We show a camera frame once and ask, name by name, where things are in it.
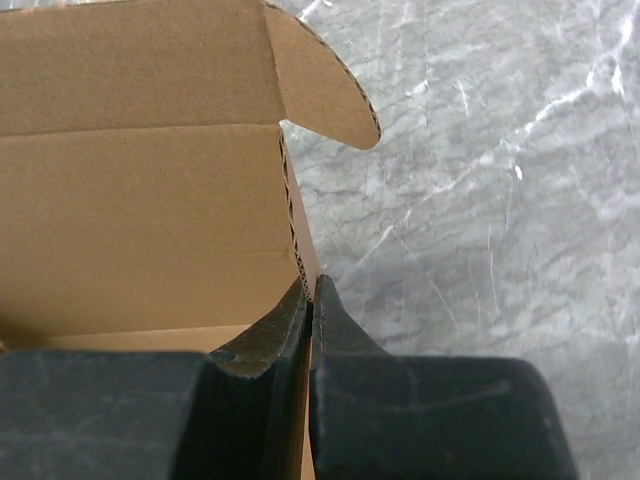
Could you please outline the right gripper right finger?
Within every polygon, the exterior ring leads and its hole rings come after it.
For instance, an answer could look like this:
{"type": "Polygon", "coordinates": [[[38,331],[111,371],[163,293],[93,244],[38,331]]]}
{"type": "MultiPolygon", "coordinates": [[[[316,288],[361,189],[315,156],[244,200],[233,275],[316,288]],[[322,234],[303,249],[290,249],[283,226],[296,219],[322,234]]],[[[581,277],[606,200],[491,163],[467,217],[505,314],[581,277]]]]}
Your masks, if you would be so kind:
{"type": "Polygon", "coordinates": [[[316,282],[311,329],[310,368],[325,356],[389,356],[347,312],[334,280],[321,274],[316,282]]]}

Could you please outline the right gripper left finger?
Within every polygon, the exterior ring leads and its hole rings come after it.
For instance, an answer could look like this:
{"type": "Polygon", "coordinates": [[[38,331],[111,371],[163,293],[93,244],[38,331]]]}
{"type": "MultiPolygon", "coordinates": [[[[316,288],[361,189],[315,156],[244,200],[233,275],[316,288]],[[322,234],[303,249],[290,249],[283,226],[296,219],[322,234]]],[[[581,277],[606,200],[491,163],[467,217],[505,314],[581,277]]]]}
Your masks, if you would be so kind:
{"type": "Polygon", "coordinates": [[[209,357],[234,377],[261,377],[303,342],[307,308],[302,281],[296,280],[271,311],[209,357]]]}

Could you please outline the brown cardboard box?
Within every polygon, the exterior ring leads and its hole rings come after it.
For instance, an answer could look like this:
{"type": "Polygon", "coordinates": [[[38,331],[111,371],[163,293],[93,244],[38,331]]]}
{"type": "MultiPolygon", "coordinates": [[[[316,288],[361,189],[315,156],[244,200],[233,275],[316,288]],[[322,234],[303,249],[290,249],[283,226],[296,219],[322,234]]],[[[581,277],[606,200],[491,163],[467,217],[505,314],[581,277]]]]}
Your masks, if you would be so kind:
{"type": "Polygon", "coordinates": [[[282,122],[381,131],[339,56],[266,1],[1,14],[1,475],[310,479],[320,268],[282,122]],[[303,342],[209,354],[301,280],[303,342]]]}

